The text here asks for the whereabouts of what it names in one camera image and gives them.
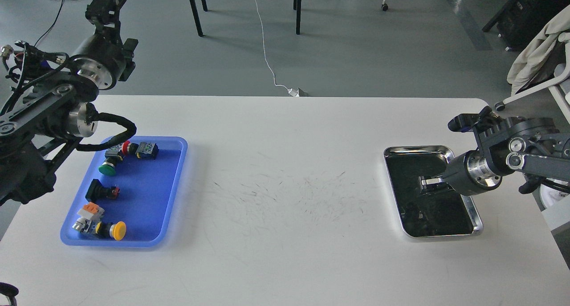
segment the white chair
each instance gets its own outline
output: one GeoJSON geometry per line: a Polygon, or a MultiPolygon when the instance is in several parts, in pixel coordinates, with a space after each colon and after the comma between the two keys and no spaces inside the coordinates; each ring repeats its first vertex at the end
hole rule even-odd
{"type": "Polygon", "coordinates": [[[505,109],[505,105],[511,103],[515,100],[527,97],[535,92],[542,89],[548,89],[552,94],[552,97],[560,107],[566,120],[570,122],[570,33],[562,33],[558,36],[558,41],[564,44],[564,50],[566,54],[566,63],[558,65],[557,69],[554,71],[554,78],[548,79],[538,85],[524,89],[518,93],[511,95],[502,102],[495,104],[495,109],[497,111],[502,111],[505,109]]]}

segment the wire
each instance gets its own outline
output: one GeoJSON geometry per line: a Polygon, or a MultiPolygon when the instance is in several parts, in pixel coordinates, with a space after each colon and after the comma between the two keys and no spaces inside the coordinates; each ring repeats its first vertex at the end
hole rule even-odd
{"type": "Polygon", "coordinates": [[[40,77],[37,77],[35,79],[33,79],[32,81],[28,82],[25,86],[22,87],[22,93],[24,93],[26,90],[30,89],[31,86],[35,85],[35,83],[38,83],[40,81],[43,81],[49,77],[51,77],[52,75],[56,74],[57,72],[59,72],[61,69],[63,69],[65,67],[65,65],[67,65],[67,62],[69,61],[69,55],[65,52],[57,52],[57,53],[49,53],[55,56],[64,56],[65,60],[55,69],[50,70],[48,73],[41,75],[40,77]]]}
{"type": "Polygon", "coordinates": [[[36,43],[34,43],[34,46],[37,46],[37,44],[41,41],[41,39],[44,38],[49,33],[49,31],[51,31],[51,29],[53,29],[53,26],[55,26],[55,22],[57,22],[57,19],[59,18],[59,14],[61,13],[61,8],[63,7],[64,1],[65,0],[61,0],[61,4],[59,5],[59,10],[57,11],[57,15],[55,16],[55,20],[53,20],[53,23],[51,24],[49,29],[45,31],[40,38],[37,39],[36,43]]]}
{"type": "Polygon", "coordinates": [[[20,71],[20,78],[18,78],[18,85],[16,85],[15,89],[12,88],[12,95],[10,95],[6,103],[4,103],[2,110],[0,110],[0,115],[5,115],[6,113],[12,111],[12,109],[14,109],[16,103],[20,99],[20,96],[23,94],[22,85],[24,84],[24,80],[26,77],[26,54],[28,46],[29,45],[27,43],[24,44],[24,52],[22,56],[22,70],[20,71]]]}
{"type": "Polygon", "coordinates": [[[287,89],[287,91],[289,93],[291,93],[292,89],[289,89],[284,85],[278,85],[277,84],[277,81],[275,79],[275,72],[273,72],[273,69],[269,65],[269,61],[267,60],[267,51],[265,50],[265,31],[263,30],[263,20],[261,20],[261,14],[259,14],[259,6],[257,5],[257,0],[254,0],[254,1],[255,1],[255,9],[257,10],[257,15],[259,16],[259,23],[261,23],[261,39],[263,42],[263,58],[265,59],[265,64],[267,64],[267,67],[269,68],[269,70],[271,71],[271,74],[273,75],[273,84],[276,87],[283,87],[283,88],[287,89]]]}

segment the black cable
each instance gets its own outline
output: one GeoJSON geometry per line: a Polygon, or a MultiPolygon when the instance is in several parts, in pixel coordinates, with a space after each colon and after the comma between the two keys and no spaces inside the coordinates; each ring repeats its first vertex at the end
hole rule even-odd
{"type": "Polygon", "coordinates": [[[567,194],[570,194],[570,187],[563,185],[563,184],[558,184],[558,182],[554,182],[552,180],[544,179],[544,180],[542,180],[541,184],[543,184],[544,186],[547,186],[549,188],[552,188],[554,190],[558,190],[560,192],[565,192],[567,194]]]}
{"type": "Polygon", "coordinates": [[[57,22],[57,18],[59,18],[59,13],[61,12],[61,8],[63,7],[63,1],[65,1],[65,0],[61,0],[61,5],[59,5],[59,10],[57,11],[57,15],[55,16],[55,20],[53,20],[53,23],[51,24],[49,29],[47,31],[45,31],[44,34],[42,34],[39,39],[37,39],[36,43],[34,43],[34,46],[37,46],[37,44],[40,42],[40,40],[42,38],[44,38],[44,36],[47,35],[49,33],[49,31],[51,31],[51,29],[53,29],[53,26],[55,26],[55,22],[57,22]]]}
{"type": "Polygon", "coordinates": [[[6,78],[10,78],[14,83],[18,83],[18,78],[20,78],[18,74],[14,73],[14,70],[16,69],[18,69],[17,65],[11,67],[8,71],[8,75],[6,75],[6,78]]]}
{"type": "Polygon", "coordinates": [[[22,70],[20,71],[20,78],[18,79],[18,85],[16,88],[13,89],[12,95],[8,98],[4,106],[2,107],[2,111],[0,111],[0,115],[5,115],[6,113],[12,111],[16,106],[16,103],[20,99],[22,95],[22,85],[24,84],[24,78],[26,77],[26,54],[27,54],[27,47],[28,44],[24,44],[24,54],[22,56],[22,70]]]}
{"type": "Polygon", "coordinates": [[[65,60],[57,68],[52,69],[48,73],[41,75],[41,76],[33,79],[32,81],[28,82],[25,86],[22,87],[22,93],[24,93],[26,90],[30,89],[30,87],[35,85],[36,83],[43,81],[43,80],[51,77],[52,75],[56,74],[57,72],[61,71],[61,69],[63,69],[65,67],[65,65],[67,64],[67,62],[69,61],[69,55],[65,52],[48,53],[48,54],[52,54],[55,56],[64,56],[65,60]]]}
{"type": "Polygon", "coordinates": [[[121,117],[120,115],[115,115],[110,113],[99,113],[94,117],[94,121],[113,122],[120,126],[125,127],[126,130],[110,138],[107,142],[104,142],[102,144],[78,144],[76,148],[77,151],[105,150],[127,141],[128,139],[133,137],[134,134],[137,133],[137,126],[135,126],[134,123],[129,119],[121,117]]]}

